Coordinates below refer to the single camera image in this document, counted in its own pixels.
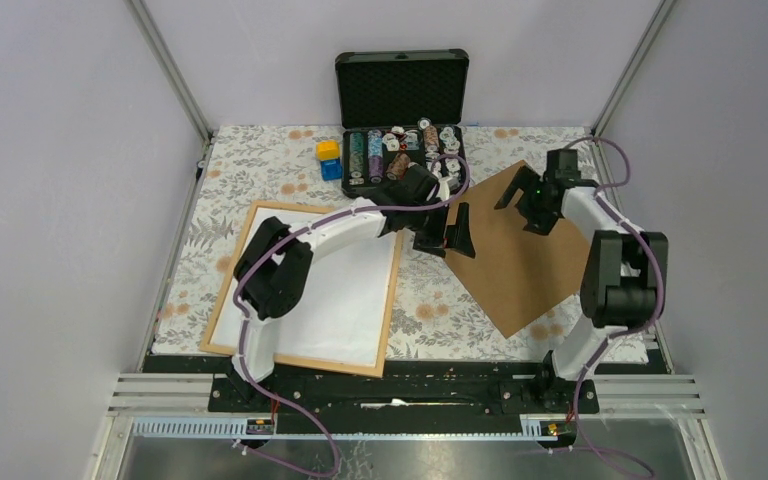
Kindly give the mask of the brown frame backing board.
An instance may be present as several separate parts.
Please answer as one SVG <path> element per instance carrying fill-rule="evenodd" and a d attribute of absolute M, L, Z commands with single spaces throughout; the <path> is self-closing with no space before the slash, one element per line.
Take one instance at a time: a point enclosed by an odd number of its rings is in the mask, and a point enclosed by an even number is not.
<path fill-rule="evenodd" d="M 590 245 L 574 224 L 557 222 L 547 236 L 524 230 L 514 204 L 494 208 L 520 161 L 478 182 L 461 198 L 469 204 L 476 256 L 452 251 L 444 262 L 500 334 L 509 338 L 579 291 Z"/>

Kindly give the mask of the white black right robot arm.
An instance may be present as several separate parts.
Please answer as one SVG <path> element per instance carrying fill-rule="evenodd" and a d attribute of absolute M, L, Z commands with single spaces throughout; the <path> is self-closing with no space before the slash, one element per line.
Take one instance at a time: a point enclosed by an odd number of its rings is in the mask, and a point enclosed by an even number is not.
<path fill-rule="evenodd" d="M 555 149 L 543 173 L 520 167 L 495 205 L 514 202 L 525 231 L 538 235 L 568 220 L 590 245 L 579 291 L 582 317 L 529 385 L 530 396 L 549 412 L 579 398 L 609 347 L 647 329 L 663 311 L 668 239 L 622 215 L 605 189 L 582 176 L 576 150 Z"/>

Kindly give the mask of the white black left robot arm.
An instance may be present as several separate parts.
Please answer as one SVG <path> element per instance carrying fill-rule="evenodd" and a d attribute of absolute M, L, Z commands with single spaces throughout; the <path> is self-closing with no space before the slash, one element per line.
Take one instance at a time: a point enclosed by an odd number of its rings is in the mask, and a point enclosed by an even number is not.
<path fill-rule="evenodd" d="M 275 216 L 265 219 L 233 271 L 231 299 L 241 313 L 241 331 L 232 357 L 239 376 L 232 398 L 248 411 L 269 401 L 278 321 L 302 299 L 311 267 L 354 243 L 401 230 L 415 234 L 415 250 L 445 257 L 448 251 L 475 255 L 469 230 L 469 205 L 461 201 L 470 168 L 455 156 L 459 171 L 438 178 L 413 164 L 398 180 L 375 187 L 348 206 L 292 226 Z"/>

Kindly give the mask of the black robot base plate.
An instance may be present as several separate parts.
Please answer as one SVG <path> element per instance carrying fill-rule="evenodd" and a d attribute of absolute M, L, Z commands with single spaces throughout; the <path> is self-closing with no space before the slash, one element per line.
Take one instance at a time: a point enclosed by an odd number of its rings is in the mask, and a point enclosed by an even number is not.
<path fill-rule="evenodd" d="M 574 386 L 545 362 L 389 361 L 380 378 L 279 366 L 256 390 L 227 360 L 197 376 L 161 373 L 138 391 L 156 408 L 252 414 L 260 434 L 454 434 L 520 431 L 523 414 L 571 412 Z"/>

